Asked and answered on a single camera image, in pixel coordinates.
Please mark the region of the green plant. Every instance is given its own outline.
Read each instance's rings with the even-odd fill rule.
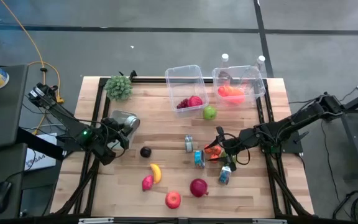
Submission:
[[[124,101],[132,95],[132,86],[129,78],[121,72],[121,76],[112,76],[104,86],[110,100]]]

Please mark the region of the wooden tabletop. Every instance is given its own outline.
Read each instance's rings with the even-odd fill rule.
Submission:
[[[84,77],[78,98],[75,117],[92,119],[100,77]],[[273,114],[278,121],[290,115],[287,93],[282,78],[267,79]],[[216,126],[226,133],[238,135],[244,128],[259,123],[256,103],[246,103],[241,108],[218,109],[218,116],[207,121],[202,115],[178,119],[170,106],[165,83],[134,83],[134,94],[123,103],[111,102],[109,114],[116,109],[135,113],[140,118],[132,146],[120,158],[100,166],[93,201],[92,216],[109,217],[220,217],[220,218],[270,218],[273,217],[272,198],[267,178],[264,155],[259,147],[250,149],[250,163],[237,164],[229,184],[218,183],[221,164],[206,163],[205,169],[196,169],[193,154],[185,153],[184,138],[193,136],[195,146],[201,150],[211,143]],[[209,103],[216,104],[212,84],[206,84]],[[98,118],[101,118],[106,93],[104,91]],[[152,148],[146,159],[140,156],[141,147]],[[84,153],[76,152],[65,159],[53,198],[51,212],[57,211],[69,199],[78,185]],[[287,184],[304,208],[313,213],[305,172],[299,158],[282,156]],[[239,154],[239,161],[247,161],[247,152]],[[152,190],[143,192],[141,182],[152,175],[150,163],[162,169],[162,180]],[[209,195],[195,198],[190,193],[190,182],[202,178],[208,183]],[[178,209],[165,205],[165,195],[176,190],[182,196]],[[82,207],[85,207],[88,189],[85,189]],[[282,193],[278,190],[280,207],[284,212]]]

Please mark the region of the banana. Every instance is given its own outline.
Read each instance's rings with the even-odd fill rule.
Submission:
[[[154,175],[154,183],[157,184],[161,181],[161,169],[156,164],[150,164]]]

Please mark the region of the blue can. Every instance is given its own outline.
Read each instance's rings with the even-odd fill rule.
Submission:
[[[204,151],[197,150],[194,153],[194,163],[196,164],[197,168],[204,169],[205,167]]]
[[[221,174],[219,175],[219,182],[222,184],[228,184],[231,175],[231,169],[228,166],[222,167]]]

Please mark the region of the clear plastic container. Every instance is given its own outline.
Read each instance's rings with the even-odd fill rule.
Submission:
[[[169,68],[165,71],[165,79],[167,80],[172,110],[176,112],[178,116],[193,116],[208,105],[208,95],[205,89],[203,74],[199,66],[186,65]],[[191,96],[200,97],[203,104],[181,109],[177,108],[180,102],[184,99],[189,99]]]
[[[255,66],[215,68],[212,71],[218,106],[239,106],[265,95],[260,71]]]

